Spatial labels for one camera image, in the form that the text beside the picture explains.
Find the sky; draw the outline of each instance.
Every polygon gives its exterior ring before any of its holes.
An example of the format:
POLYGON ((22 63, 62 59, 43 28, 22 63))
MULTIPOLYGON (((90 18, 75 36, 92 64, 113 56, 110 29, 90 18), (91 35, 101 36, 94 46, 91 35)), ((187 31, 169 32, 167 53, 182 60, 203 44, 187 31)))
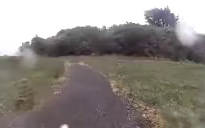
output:
POLYGON ((36 34, 47 38, 75 26, 145 24, 145 10, 166 6, 205 33, 205 0, 0 0, 0 55, 13 55, 36 34))

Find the grass field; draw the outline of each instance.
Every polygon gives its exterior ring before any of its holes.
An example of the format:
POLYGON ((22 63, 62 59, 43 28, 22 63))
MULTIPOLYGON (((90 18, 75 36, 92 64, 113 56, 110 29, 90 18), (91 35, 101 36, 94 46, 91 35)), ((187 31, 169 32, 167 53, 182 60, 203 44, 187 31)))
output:
POLYGON ((117 56, 65 59, 105 74, 137 109, 152 112, 155 127, 163 127, 157 122, 162 120, 150 108, 160 110, 168 128, 205 128, 205 65, 117 56))
POLYGON ((0 57, 0 116, 39 105, 63 71, 58 59, 38 58, 32 67, 25 63, 18 57, 0 57))
POLYGON ((62 61, 81 61, 102 72, 145 118, 155 118, 155 127, 165 120, 167 128, 205 128, 205 65, 136 57, 39 58, 34 68, 0 58, 0 112, 14 110, 20 90, 24 94, 20 87, 41 102, 61 74, 62 61))

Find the overcast sky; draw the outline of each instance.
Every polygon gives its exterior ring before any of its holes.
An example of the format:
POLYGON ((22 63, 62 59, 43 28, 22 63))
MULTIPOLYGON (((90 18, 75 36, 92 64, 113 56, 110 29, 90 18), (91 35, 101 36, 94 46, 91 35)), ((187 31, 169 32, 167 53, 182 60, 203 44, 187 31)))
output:
POLYGON ((0 0, 0 55, 15 53, 36 34, 46 38, 63 28, 145 24, 145 10, 167 5, 205 33, 205 0, 0 0))

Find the tree line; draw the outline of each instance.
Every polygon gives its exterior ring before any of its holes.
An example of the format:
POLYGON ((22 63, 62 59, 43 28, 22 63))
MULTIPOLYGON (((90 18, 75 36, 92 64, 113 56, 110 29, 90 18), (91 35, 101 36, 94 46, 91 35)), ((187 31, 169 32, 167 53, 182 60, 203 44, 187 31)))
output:
POLYGON ((35 36, 22 43, 20 51, 31 48, 42 56, 106 55, 160 57, 205 64, 205 35, 192 46, 177 39, 174 27, 179 17, 164 9, 145 11, 148 25, 127 22, 111 27, 78 26, 62 29, 47 39, 35 36))

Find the bush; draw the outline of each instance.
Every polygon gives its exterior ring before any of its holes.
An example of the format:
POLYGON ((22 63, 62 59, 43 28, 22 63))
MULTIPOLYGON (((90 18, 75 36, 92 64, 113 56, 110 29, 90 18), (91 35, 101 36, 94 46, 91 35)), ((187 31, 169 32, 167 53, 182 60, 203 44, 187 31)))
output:
POLYGON ((30 47, 45 56, 121 54, 205 63, 205 35, 199 37, 188 47, 179 42, 173 28, 126 23, 63 29, 47 39, 34 37, 30 47))

